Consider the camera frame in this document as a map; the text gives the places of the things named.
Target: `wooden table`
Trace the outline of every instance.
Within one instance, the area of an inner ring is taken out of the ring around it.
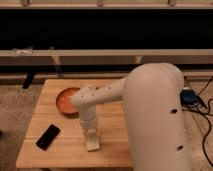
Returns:
[[[78,118],[60,114],[55,105],[58,93],[65,88],[87,84],[101,87],[111,81],[113,80],[47,80],[18,156],[17,168],[131,167],[122,102],[97,106],[101,150],[95,152],[87,152]],[[50,124],[59,127],[61,132],[51,146],[43,151],[35,142]]]

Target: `orange bowl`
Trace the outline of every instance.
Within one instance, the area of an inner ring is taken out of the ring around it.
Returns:
[[[71,96],[74,95],[80,88],[70,87],[61,91],[56,98],[56,106],[63,114],[75,114],[77,109],[71,104]]]

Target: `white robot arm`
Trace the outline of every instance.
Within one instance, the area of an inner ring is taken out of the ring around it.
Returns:
[[[175,66],[146,64],[98,90],[82,88],[71,103],[89,132],[98,124],[97,104],[123,100],[134,171],[190,171],[179,98],[183,84]]]

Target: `black cable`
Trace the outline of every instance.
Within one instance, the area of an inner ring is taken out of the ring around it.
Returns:
[[[198,96],[201,95],[201,93],[208,87],[208,85],[210,84],[210,82],[213,80],[213,76],[211,76],[211,78],[209,79],[209,81],[207,82],[207,84],[200,90],[200,92],[197,94]]]
[[[208,80],[207,84],[200,90],[200,92],[197,94],[197,96],[200,96],[204,92],[204,90],[206,90],[206,88],[209,86],[209,84],[211,83],[212,80],[213,80],[213,76]],[[183,105],[184,107],[187,108],[187,110],[183,109],[183,111],[189,111],[189,112],[193,112],[193,113],[199,114],[200,116],[205,118],[205,120],[208,122],[208,130],[205,133],[205,135],[203,137],[203,140],[202,140],[202,150],[203,150],[204,156],[206,157],[206,159],[209,162],[209,164],[211,165],[211,167],[213,167],[213,162],[210,160],[210,158],[208,156],[205,144],[206,144],[206,140],[207,140],[209,134],[212,131],[212,123],[209,120],[209,118],[207,117],[207,116],[213,116],[213,114],[210,113],[211,112],[211,102],[212,101],[213,101],[213,98],[210,98],[208,100],[208,106],[207,106],[207,111],[206,112],[203,112],[203,111],[201,111],[199,109],[199,105],[201,105],[201,103],[197,103],[197,104],[191,105],[191,106]]]
[[[211,99],[208,100],[207,112],[201,111],[201,110],[198,108],[198,106],[196,106],[197,111],[200,112],[200,113],[202,113],[203,115],[213,116],[213,114],[210,113],[210,112],[211,112],[211,102],[212,102],[212,101],[213,101],[213,98],[211,98]]]
[[[209,164],[211,165],[211,167],[213,167],[213,162],[210,160],[210,158],[209,158],[209,156],[208,156],[208,153],[207,153],[207,151],[206,151],[206,146],[205,146],[206,140],[207,140],[209,134],[210,134],[211,131],[212,131],[212,123],[211,123],[211,121],[209,120],[209,118],[206,116],[206,115],[209,115],[209,113],[202,113],[202,112],[200,112],[200,111],[198,111],[198,110],[194,110],[194,109],[192,109],[192,108],[190,108],[190,107],[188,107],[188,106],[184,106],[184,107],[186,107],[188,110],[183,109],[183,111],[189,111],[189,112],[193,112],[193,113],[199,114],[200,116],[202,116],[203,118],[205,118],[206,121],[208,122],[208,130],[207,130],[207,132],[205,133],[205,135],[204,135],[204,137],[203,137],[203,140],[202,140],[202,150],[203,150],[204,156],[206,157],[207,161],[209,162]]]

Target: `smartphone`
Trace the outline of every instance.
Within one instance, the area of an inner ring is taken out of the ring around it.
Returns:
[[[36,145],[42,150],[46,150],[55,137],[59,134],[60,129],[55,125],[50,125],[49,128],[42,134],[36,142]]]

